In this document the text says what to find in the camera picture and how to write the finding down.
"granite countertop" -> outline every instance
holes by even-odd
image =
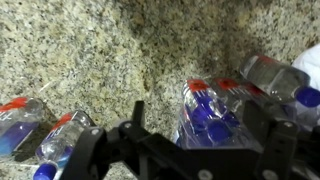
[[[0,2],[2,103],[40,97],[55,117],[82,109],[110,129],[144,100],[146,129],[168,138],[185,78],[237,77],[252,51],[291,62],[320,36],[316,0]],[[1,161],[1,179],[32,178],[53,122]],[[108,177],[133,178],[115,166]]]

